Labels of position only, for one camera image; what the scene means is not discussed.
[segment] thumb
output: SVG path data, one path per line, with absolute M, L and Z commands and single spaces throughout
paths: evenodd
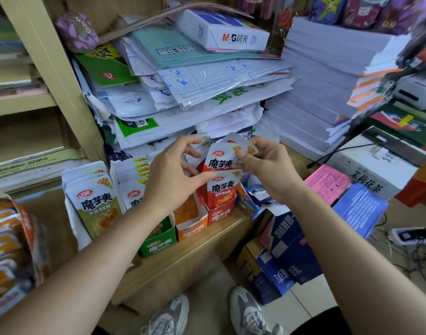
M 251 168 L 253 170 L 258 169 L 261 160 L 257 157 L 254 157 L 249 152 L 240 149 L 236 152 L 236 156 L 239 157 L 239 159 L 243 162 L 246 168 Z
M 205 183 L 207 183 L 210 180 L 214 180 L 216 178 L 216 173 L 214 171 L 203 171 L 202 173 L 192 176 L 189 178 L 191 181 L 191 184 L 194 187 L 194 190 L 199 188 L 200 186 L 203 186 Z

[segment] purple plush toy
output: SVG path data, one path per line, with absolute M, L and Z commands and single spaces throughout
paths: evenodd
M 426 0 L 390 0 L 377 18 L 375 29 L 386 34 L 408 34 L 425 18 Z
M 74 53 L 92 50 L 98 43 L 98 35 L 84 14 L 65 13 L 55 22 L 65 46 Z

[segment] shoe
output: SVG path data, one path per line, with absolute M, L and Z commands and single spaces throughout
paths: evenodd
M 243 287 L 236 287 L 230 296 L 230 319 L 238 335 L 283 335 L 276 324 L 271 331 L 255 298 Z
M 185 294 L 156 312 L 149 326 L 140 329 L 140 335 L 182 335 L 188 322 L 190 304 Z

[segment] fingernail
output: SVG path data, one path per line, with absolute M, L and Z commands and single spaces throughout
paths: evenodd
M 247 152 L 245 151 L 245 150 L 243 150 L 243 149 L 239 149 L 237 152 L 236 152 L 236 156 L 237 157 L 239 157 L 239 158 L 242 158 L 245 154 L 246 154 Z

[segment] forearm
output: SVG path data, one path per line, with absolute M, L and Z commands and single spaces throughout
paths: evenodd
M 90 334 L 147 235 L 163 219 L 129 210 L 0 319 L 0 334 Z
M 304 183 L 292 210 L 353 333 L 426 334 L 426 295 Z

